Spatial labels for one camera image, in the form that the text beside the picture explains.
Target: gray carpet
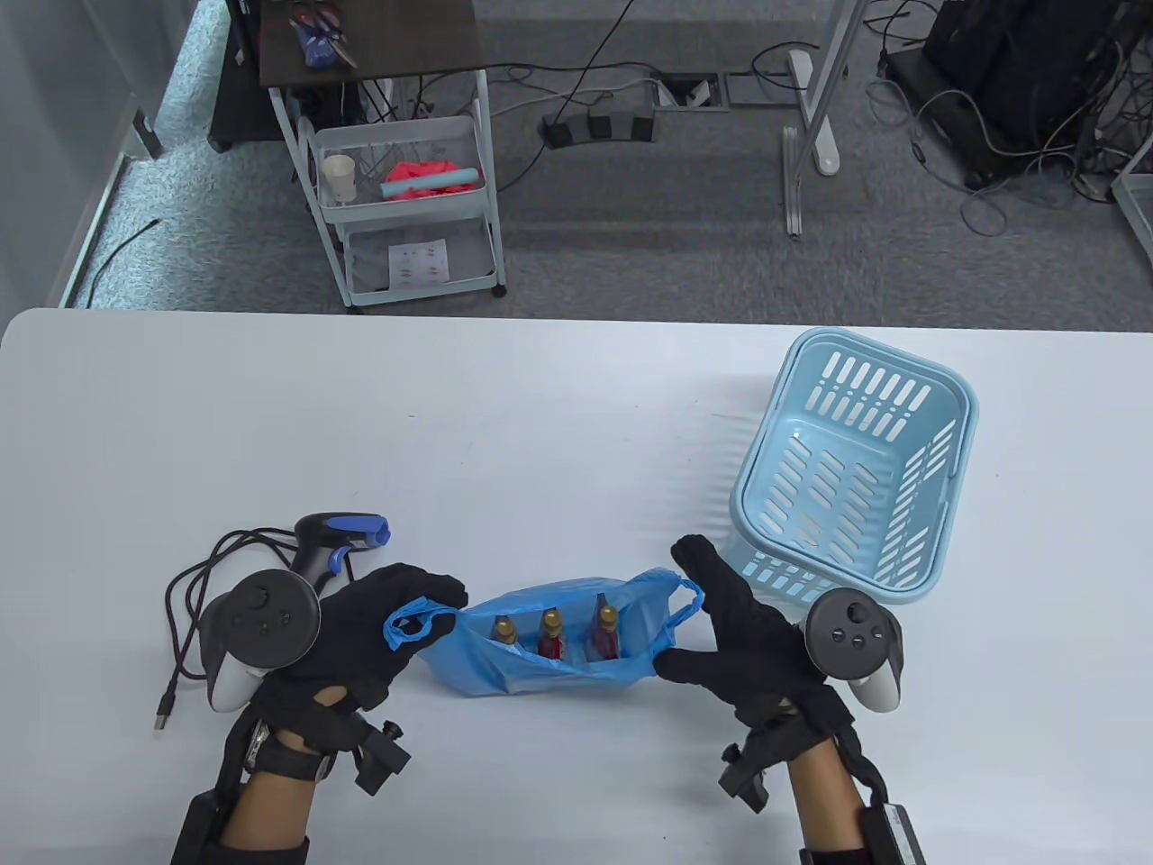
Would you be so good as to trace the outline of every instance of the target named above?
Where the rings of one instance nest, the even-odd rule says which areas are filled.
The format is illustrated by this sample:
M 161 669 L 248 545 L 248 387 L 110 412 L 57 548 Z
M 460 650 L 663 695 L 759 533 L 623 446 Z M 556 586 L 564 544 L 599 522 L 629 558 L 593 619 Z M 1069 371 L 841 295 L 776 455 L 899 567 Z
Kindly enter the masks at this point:
M 774 3 L 776 17 L 769 18 L 751 6 L 641 0 L 602 59 L 738 69 L 759 47 L 820 36 L 813 18 L 828 12 L 827 2 Z M 537 0 L 525 8 L 521 0 L 477 0 L 493 62 L 580 65 L 619 2 Z M 915 31 L 924 22 L 903 24 Z M 128 167 L 92 262 L 149 219 L 164 221 L 107 270 L 97 307 L 344 311 L 284 145 L 239 145 L 220 156 L 205 143 L 226 31 L 223 2 L 203 0 L 157 120 L 167 152 Z M 505 299 L 474 293 L 375 311 L 1153 330 L 1150 263 L 1115 206 L 1077 198 L 1068 209 L 1048 210 L 1007 194 L 998 200 L 1009 213 L 1003 236 L 986 239 L 965 227 L 963 196 L 918 167 L 904 131 L 868 115 L 865 86 L 879 47 L 879 38 L 864 33 L 838 88 L 831 118 L 842 171 L 832 179 L 809 172 L 799 241 L 784 232 L 779 176 L 779 130 L 797 122 L 794 111 L 662 115 L 655 144 L 547 152 L 502 195 Z M 784 69 L 783 59 L 770 66 Z M 605 70 L 586 84 L 636 75 Z M 555 89 L 574 80 L 533 77 Z M 466 84 L 446 80 L 429 98 L 451 112 L 467 98 Z M 510 84 L 493 84 L 492 93 L 495 107 L 534 96 Z M 616 99 L 625 106 L 639 98 Z M 542 107 L 556 106 L 493 121 L 500 179 L 536 152 L 533 126 Z M 928 152 L 937 171 L 954 173 L 943 153 Z M 979 206 L 973 216 L 993 225 Z

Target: blue tool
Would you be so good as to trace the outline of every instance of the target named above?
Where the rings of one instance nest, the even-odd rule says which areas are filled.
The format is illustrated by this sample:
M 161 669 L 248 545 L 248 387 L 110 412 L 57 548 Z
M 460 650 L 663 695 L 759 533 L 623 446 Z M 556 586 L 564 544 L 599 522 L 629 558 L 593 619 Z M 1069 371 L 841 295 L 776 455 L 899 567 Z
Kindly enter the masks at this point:
M 296 31 L 304 66 L 309 69 L 331 69 L 340 62 L 355 68 L 345 32 L 340 29 L 340 17 L 332 3 L 325 0 L 293 0 L 288 23 Z
M 458 168 L 442 174 L 429 174 L 427 178 L 409 178 L 380 183 L 380 195 L 384 198 L 395 198 L 405 193 L 423 193 L 430 189 L 445 189 L 451 186 L 472 186 L 478 183 L 481 173 L 476 168 Z

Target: black cable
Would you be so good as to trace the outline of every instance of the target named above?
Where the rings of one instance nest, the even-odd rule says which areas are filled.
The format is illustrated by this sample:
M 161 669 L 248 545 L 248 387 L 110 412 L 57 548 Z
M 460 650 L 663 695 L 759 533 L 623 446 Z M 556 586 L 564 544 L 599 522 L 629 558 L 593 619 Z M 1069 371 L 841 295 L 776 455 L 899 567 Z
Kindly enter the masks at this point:
M 897 105 L 894 105 L 894 104 L 890 104 L 890 103 L 883 103 L 883 101 L 881 101 L 876 97 L 876 91 L 877 91 L 877 88 L 880 88 L 880 86 L 890 88 L 892 90 L 892 92 L 897 93 L 897 96 L 900 99 L 900 103 L 897 104 Z M 949 92 L 952 92 L 952 91 L 942 91 L 941 95 L 945 95 L 945 93 L 949 93 Z M 924 130 L 921 129 L 921 126 L 920 126 L 920 115 L 928 107 L 929 103 L 926 103 L 925 105 L 921 106 L 921 108 L 919 111 L 914 112 L 913 108 L 912 108 L 912 105 L 910 104 L 909 98 L 905 95 L 905 91 L 902 89 L 902 86 L 897 82 L 890 81 L 890 80 L 887 80 L 887 78 L 877 78 L 876 81 L 871 82 L 865 88 L 865 93 L 866 93 L 866 97 L 868 98 L 869 111 L 872 112 L 874 120 L 876 120 L 879 123 L 881 123 L 882 126 L 888 126 L 888 127 L 894 128 L 894 129 L 899 129 L 902 127 L 909 126 L 909 143 L 910 143 L 910 146 L 912 149 L 913 157 L 915 158 L 918 165 L 920 165 L 921 170 L 925 171 L 925 173 L 927 173 L 929 176 L 932 176 L 934 180 L 936 180 L 942 186 L 944 186 L 944 187 L 947 187 L 949 189 L 952 189 L 955 191 L 958 191 L 958 193 L 962 193 L 963 195 L 965 195 L 965 200 L 960 204 L 960 218 L 962 218 L 962 221 L 964 221 L 965 226 L 970 231 L 972 231 L 974 234 L 980 234 L 981 236 L 985 236 L 985 238 L 998 238 L 998 236 L 1001 236 L 1002 234 L 1004 234 L 1008 231 L 1008 228 L 1009 228 L 1009 215 L 1008 215 L 1008 212 L 1000 204 L 997 204 L 993 200 L 992 196 L 994 194 L 1001 191 L 1002 189 L 1005 189 L 1007 187 L 1009 187 L 1009 183 L 1010 183 L 1011 180 L 1013 180 L 1013 178 L 1005 178 L 1004 180 L 997 181 L 997 182 L 992 183 L 989 186 L 986 186 L 986 187 L 984 187 L 981 189 L 973 190 L 973 189 L 970 189 L 970 188 L 967 188 L 965 186 L 962 186 L 960 183 L 955 182 L 955 181 L 952 181 L 952 180 L 950 180 L 950 179 L 948 179 L 948 178 L 939 174 L 937 172 L 935 172 L 928 165 L 928 160 L 926 158 L 925 150 L 921 148 L 921 144 L 920 144 L 920 140 L 921 140 L 921 137 L 924 135 Z M 1072 114 L 1069 115 L 1069 118 L 1064 121 L 1064 123 L 1062 123 L 1062 127 L 1065 123 L 1071 122 L 1078 114 L 1080 114 L 1083 111 L 1085 111 L 1087 107 L 1090 107 L 1097 100 L 1097 98 L 1098 98 L 1097 95 L 1094 95 L 1093 97 L 1091 97 L 1088 101 L 1086 101 L 1084 105 L 1082 105 L 1079 108 L 1077 108 L 1077 111 L 1075 111 Z M 886 120 L 880 114 L 877 114 L 877 112 L 876 112 L 876 105 L 877 104 L 881 104 L 881 105 L 883 105 L 884 107 L 888 107 L 888 108 L 903 108 L 904 115 L 902 118 L 899 118 L 898 120 L 894 120 L 894 121 Z M 977 107 L 975 103 L 973 103 L 973 108 L 974 108 L 974 111 L 977 111 L 978 119 L 980 119 L 980 116 L 981 116 L 980 115 L 980 110 Z M 1072 164 L 1072 170 L 1069 171 L 1064 175 L 1064 178 L 1062 180 L 1063 180 L 1064 185 L 1068 185 L 1071 188 L 1069 197 L 1064 202 L 1053 203 L 1052 201 L 1049 201 L 1047 198 L 1039 197 L 1037 195 L 1025 195 L 1025 194 L 1022 194 L 1017 189 L 1011 188 L 1011 187 L 1008 189 L 1008 191 L 1010 191 L 1010 193 L 1016 193 L 1017 197 L 1020 198 L 1022 201 L 1024 201 L 1024 202 L 1026 202 L 1028 204 L 1033 204 L 1035 206 L 1045 208 L 1047 210 L 1063 210 L 1063 209 L 1068 208 L 1070 204 L 1072 204 L 1072 202 L 1076 198 L 1076 194 L 1078 193 L 1078 190 L 1077 190 L 1077 188 L 1075 186 L 1075 181 L 1077 179 L 1077 173 L 1078 173 L 1078 166 L 1077 166 L 1077 160 L 1075 159 L 1075 157 L 1068 152 L 1070 150 L 1070 148 L 1068 148 L 1068 146 L 1065 146 L 1065 148 L 1053 148 L 1053 146 L 1050 146 L 1054 137 L 1061 130 L 1062 127 L 1057 127 L 1057 129 L 1054 130 L 1053 135 L 1050 135 L 1050 137 L 1049 137 L 1049 142 L 1046 143 L 1045 148 L 1038 150 L 1034 153 L 1022 153 L 1020 155 L 1020 156 L 1032 156 L 1033 157 L 1033 159 L 1028 163 L 1028 165 L 1025 167 L 1024 172 L 1022 173 L 1022 176 L 1028 175 L 1030 171 L 1035 165 L 1037 166 L 1037 176 L 1038 178 L 1042 178 L 1045 175 L 1045 160 L 1047 158 L 1064 158 L 1064 159 L 1068 159 Z M 989 145 L 989 148 L 992 149 L 993 145 L 992 145 L 992 142 L 988 141 L 988 131 L 987 130 L 986 130 L 986 144 Z M 970 215 L 969 215 L 969 209 L 972 205 L 974 205 L 974 204 L 981 204 L 982 206 L 987 208 L 989 211 L 992 211 L 997 217 L 997 226 L 994 230 L 992 230 L 992 231 L 985 231 L 977 223 L 972 221 L 972 219 L 970 218 Z
M 1135 46 L 1125 58 L 1125 63 L 1113 86 L 1098 100 L 1091 112 L 1097 119 L 1092 151 L 1094 172 L 1116 176 L 1132 159 L 1132 153 L 1153 133 L 1153 74 L 1150 72 L 1150 66 L 1153 65 L 1148 62 L 1148 40 Z M 1146 61 L 1140 65 L 1140 69 L 1133 67 L 1135 54 Z M 1114 105 L 1114 96 L 1117 96 L 1118 91 L 1123 96 L 1118 97 L 1120 103 Z M 1143 160 L 1137 170 L 1147 171 L 1150 159 L 1153 159 L 1153 153 Z M 1092 196 L 1083 197 L 1098 201 Z
M 112 254 L 107 258 L 104 260 L 104 264 L 101 264 L 97 269 L 96 276 L 92 277 L 92 284 L 88 287 L 88 300 L 84 302 L 84 309 L 91 309 L 92 308 L 92 301 L 96 300 L 96 284 L 100 281 L 100 277 L 104 276 L 104 271 L 106 271 L 108 269 L 108 265 L 112 264 L 112 262 L 114 262 L 116 260 L 116 256 L 120 255 L 121 251 L 123 251 L 125 247 L 127 247 L 129 243 L 131 243 L 134 240 L 136 240 L 140 235 L 144 234 L 144 232 L 148 232 L 148 231 L 151 231 L 152 228 L 156 228 L 156 226 L 158 226 L 160 223 L 161 223 L 161 220 L 159 218 L 153 219 L 148 225 L 145 225 L 143 228 L 141 228 L 135 234 L 133 234 L 130 238 L 128 238 L 128 240 L 121 241 L 120 246 L 118 246 L 115 249 L 112 250 Z
M 543 152 L 544 152 L 544 142 L 541 142 L 541 149 L 536 151 L 536 156 L 533 157 L 533 161 L 530 161 L 528 165 L 521 168 L 520 173 L 515 178 L 510 180 L 507 183 L 505 183 L 504 186 L 498 186 L 497 195 L 499 195 L 506 189 L 512 189 L 514 186 L 517 186 L 517 183 L 523 180 L 525 175 L 528 174 L 530 171 L 533 171 L 533 166 L 536 165 L 537 160 L 541 158 L 541 155 Z
M 1082 198 L 1084 198 L 1087 202 L 1092 202 L 1093 204 L 1113 204 L 1114 203 L 1114 198 L 1113 198 L 1111 195 L 1106 194 L 1106 195 L 1102 195 L 1100 197 L 1098 197 L 1095 195 L 1091 195 L 1087 191 L 1087 187 L 1085 185 L 1085 179 L 1080 174 L 1078 174 L 1076 178 L 1073 178 L 1073 182 L 1070 183 L 1070 188 L 1077 195 L 1079 195 Z
M 620 27 L 620 22 L 623 22 L 625 20 L 625 16 L 628 14 L 628 10 L 633 7 L 633 2 L 635 2 L 635 0 L 627 0 L 627 2 L 625 3 L 625 8 L 620 10 L 620 14 L 617 16 L 617 20 L 615 22 L 612 22 L 612 27 L 609 28 L 609 32 L 604 35 L 603 39 L 601 39 L 601 44 L 596 46 L 596 51 L 593 52 L 593 57 L 590 57 L 588 59 L 588 62 L 585 63 L 585 66 L 581 68 L 580 77 L 576 78 L 576 84 L 568 92 L 568 96 L 565 97 L 565 100 L 562 104 L 560 110 L 557 112 L 557 115 L 555 118 L 552 118 L 552 125 L 553 126 L 556 126 L 556 123 L 559 122 L 560 115 L 565 113 L 565 108 L 568 107 L 568 104 L 573 100 L 573 97 L 576 96 L 576 91 L 580 90 L 580 85 L 583 83 L 585 76 L 588 75 L 589 69 L 593 69 L 593 68 L 609 69 L 609 68 L 618 68 L 620 66 L 638 66 L 638 63 L 625 61 L 625 62 L 621 62 L 621 63 L 603 63 L 603 65 L 601 65 L 598 67 L 594 67 L 594 63 L 596 62 L 596 58 L 601 54 L 601 51 L 609 43 L 609 39 L 612 38 L 612 35 L 615 32 L 617 32 L 617 28 L 619 28 Z M 507 66 L 510 68 L 519 67 L 519 68 L 522 68 L 522 69 L 549 69 L 550 68 L 550 67 L 547 67 L 547 66 L 538 66 L 536 63 L 497 63 L 497 66 Z M 646 67 L 655 70 L 657 74 L 662 74 L 660 72 L 660 69 L 657 69 L 655 66 L 650 66 L 648 63 L 641 63 L 641 66 L 646 66 Z M 556 69 L 556 68 L 553 68 L 552 70 L 553 72 L 572 72 L 571 69 Z M 533 157 L 533 160 L 528 165 L 526 165 L 523 168 L 521 168 L 520 172 L 517 174 L 517 176 L 514 176 L 507 183 L 504 183 L 503 186 L 498 186 L 497 187 L 497 194 L 499 195 L 500 193 L 505 191 L 506 189 L 512 189 L 514 186 L 517 186 L 517 183 L 519 183 L 521 180 L 523 180 L 525 176 L 530 171 L 533 171 L 534 166 L 541 160 L 541 157 L 544 155 L 544 148 L 545 148 L 544 142 L 541 142 L 541 148 L 540 148 L 540 150 L 536 151 L 536 156 Z
M 552 118 L 552 126 L 556 126 L 557 123 L 560 122 L 560 115 L 565 113 L 565 108 L 568 107 L 568 103 L 571 103 L 573 100 L 573 97 L 576 96 L 576 91 L 580 90 L 580 85 L 582 83 L 585 83 L 585 76 L 588 75 L 588 70 L 593 67 L 593 63 L 596 62 L 596 59 L 597 59 L 597 57 L 600 57 L 602 48 L 604 48 L 604 46 L 609 43 L 609 39 L 612 38 L 612 35 L 615 32 L 617 32 L 617 28 L 620 27 L 620 22 L 623 22 L 625 20 L 625 16 L 628 14 L 628 10 L 631 8 L 633 8 L 633 3 L 636 0 L 628 0 L 625 3 L 625 8 L 621 9 L 620 14 L 617 16 L 617 20 L 615 22 L 612 22 L 612 27 L 609 28 L 609 32 L 606 32 L 604 35 L 604 38 L 601 39 L 601 44 L 596 46 L 596 51 L 593 52 L 593 57 L 590 57 L 588 59 L 588 62 L 585 63 L 585 68 L 581 69 L 580 77 L 576 78 L 576 84 L 573 86 L 572 92 L 570 92 L 568 96 L 565 97 L 565 100 L 560 105 L 560 110 L 557 112 L 557 115 L 555 118 Z M 535 164 L 536 164 L 536 159 L 533 160 L 532 165 L 535 165 Z
M 518 69 L 518 68 L 521 68 L 521 67 L 515 67 L 515 66 L 508 67 L 505 70 L 507 73 L 507 75 L 508 75 L 507 78 L 493 78 L 489 83 L 491 83 L 491 84 L 517 84 L 518 86 L 522 86 L 522 88 L 526 88 L 528 90 L 536 90 L 537 92 L 541 92 L 541 93 L 551 93 L 552 96 L 560 96 L 559 91 L 552 90 L 551 88 L 545 88 L 545 86 L 541 86 L 540 84 L 529 84 L 528 83 L 528 80 L 533 76 L 533 73 L 536 72 L 535 69 L 525 69 L 526 74 L 521 75 L 520 77 L 513 76 L 512 70 L 513 69 Z M 593 99 L 591 101 L 586 101 L 583 99 L 573 99 L 573 104 L 574 105 L 580 105 L 580 106 L 586 107 L 586 108 L 595 108 L 597 105 L 600 105 L 601 103 L 603 103 L 605 99 L 611 99 L 612 96 L 613 95 L 611 92 L 604 91 L 602 93 L 598 93 L 597 97 L 595 99 Z
M 910 2 L 913 2 L 917 6 L 924 6 L 927 9 L 932 9 L 934 15 L 936 15 L 940 12 L 937 7 L 928 2 L 928 0 L 910 0 Z M 875 18 L 865 18 L 861 23 L 865 24 L 865 29 L 867 29 L 871 33 L 876 33 L 877 36 L 883 37 L 884 31 L 877 30 L 876 24 L 880 24 L 883 21 L 886 22 L 886 27 L 888 28 L 889 25 L 892 24 L 892 22 L 896 18 L 907 18 L 910 15 L 912 15 L 912 13 L 904 12 L 904 7 L 906 5 L 907 3 L 902 3 L 900 7 L 898 7 L 898 9 L 894 12 L 891 15 L 877 15 Z M 912 47 L 913 45 L 924 45 L 928 40 L 927 36 L 922 38 L 922 37 L 903 36 L 900 33 L 892 33 L 892 38 L 900 39 L 903 47 L 906 48 Z
M 368 89 L 369 84 L 376 88 L 376 92 L 380 96 L 380 100 L 384 103 L 384 107 L 387 108 L 387 111 L 380 111 L 377 106 L 376 99 L 372 98 L 372 93 Z M 372 104 L 372 111 L 375 111 L 376 115 L 380 118 L 382 123 L 384 122 L 384 118 L 386 115 L 391 115 L 393 120 L 400 120 L 400 118 L 397 116 L 397 110 L 392 107 L 392 103 L 389 101 L 389 97 L 384 95 L 384 88 L 380 86 L 380 82 L 375 80 L 366 81 L 364 96 L 368 97 L 368 100 Z
M 913 0 L 900 0 L 900 5 L 897 7 L 896 12 L 889 16 L 889 20 L 884 22 L 884 29 L 881 31 L 881 60 L 888 60 L 889 58 L 889 28 L 892 27 L 892 22 L 900 17 L 900 14 L 905 10 Z
M 805 42 L 804 39 L 786 39 L 785 42 L 778 42 L 775 45 L 770 45 L 767 48 L 761 48 L 753 55 L 753 59 L 748 61 L 748 69 L 753 75 L 755 75 L 760 81 L 766 84 L 771 84 L 773 86 L 781 88 L 782 90 L 794 90 L 804 91 L 806 88 L 799 88 L 793 84 L 782 84 L 779 81 L 774 81 L 774 78 L 786 77 L 787 73 L 767 73 L 756 68 L 756 61 L 769 52 L 776 51 L 777 48 L 783 48 L 786 45 L 800 45 L 804 48 L 811 48 L 813 51 L 820 51 L 820 46 L 814 45 L 811 42 Z
M 160 698 L 160 702 L 157 706 L 155 729 L 163 730 L 168 716 L 172 714 L 173 707 L 176 702 L 176 686 L 179 685 L 181 677 L 189 679 L 190 682 L 204 682 L 206 678 L 203 672 L 194 672 L 193 670 L 189 670 L 187 661 L 188 653 L 193 646 L 193 640 L 196 637 L 196 630 L 199 625 L 201 616 L 204 612 L 204 600 L 208 595 L 209 579 L 212 576 L 212 569 L 233 552 L 253 546 L 261 546 L 271 550 L 276 554 L 277 558 L 280 559 L 280 563 L 285 566 L 285 569 L 292 564 L 292 559 L 288 554 L 294 554 L 296 551 L 295 535 L 288 529 L 272 527 L 234 529 L 216 542 L 208 558 L 197 562 L 191 567 L 187 567 L 178 573 L 165 587 L 164 612 L 168 623 L 168 639 L 172 645 L 173 669 L 164 695 Z M 353 574 L 352 559 L 348 554 L 345 554 L 344 564 L 348 572 L 348 581 L 353 582 L 356 578 Z M 173 594 L 180 582 L 189 577 L 191 579 L 188 580 L 188 585 L 184 587 L 184 612 L 189 618 L 189 623 L 183 635 L 181 635 L 180 627 L 176 624 Z
M 421 106 L 424 104 L 424 76 L 421 75 L 417 81 L 420 84 L 416 86 L 416 101 L 413 104 L 413 115 L 409 120 L 416 120 L 416 115 L 421 111 Z
M 646 62 L 643 60 L 620 60 L 615 63 L 594 63 L 589 66 L 588 69 L 624 69 L 627 67 L 639 67 L 641 69 L 648 69 L 655 75 L 664 75 L 660 67 L 653 66 L 653 63 Z M 513 62 L 513 63 L 489 63 L 487 69 L 528 69 L 530 72 L 582 72 L 586 67 L 583 66 L 544 66 L 543 63 L 530 63 L 530 62 Z M 452 72 L 442 73 L 435 75 L 424 82 L 424 91 L 436 84 L 438 81 L 444 81 L 445 78 L 451 78 L 453 75 L 465 75 L 464 72 Z M 493 84 L 508 83 L 507 81 L 496 80 Z

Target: white table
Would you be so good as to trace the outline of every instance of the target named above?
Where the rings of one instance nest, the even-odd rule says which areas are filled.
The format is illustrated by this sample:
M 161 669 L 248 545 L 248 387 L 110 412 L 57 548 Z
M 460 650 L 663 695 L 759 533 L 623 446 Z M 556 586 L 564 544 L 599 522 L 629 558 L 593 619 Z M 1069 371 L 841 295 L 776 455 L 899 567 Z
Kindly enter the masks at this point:
M 0 351 L 0 862 L 167 862 L 231 719 L 188 690 L 153 737 L 161 591 L 226 529 L 378 509 L 394 540 L 374 564 L 476 600 L 671 565 L 679 534 L 723 532 L 800 332 L 24 314 Z M 905 701 L 859 712 L 866 752 L 932 865 L 1150 862 L 1153 337 L 865 332 L 981 400 L 947 572 L 900 610 Z M 707 622 L 681 638 L 709 646 Z M 796 862 L 779 769 L 760 817 L 717 787 L 743 731 L 703 692 L 467 700 L 416 662 L 384 708 L 413 760 L 376 798 L 341 761 L 315 863 Z

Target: plastic laundry basket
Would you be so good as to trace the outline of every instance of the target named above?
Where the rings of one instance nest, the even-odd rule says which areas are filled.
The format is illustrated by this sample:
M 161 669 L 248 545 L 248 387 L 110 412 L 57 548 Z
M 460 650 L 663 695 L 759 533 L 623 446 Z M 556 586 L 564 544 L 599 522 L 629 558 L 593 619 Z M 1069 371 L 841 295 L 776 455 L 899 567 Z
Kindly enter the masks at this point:
M 882 603 L 941 576 L 977 424 L 956 373 L 817 329 L 789 352 L 729 501 L 729 564 L 805 608 L 837 586 Z

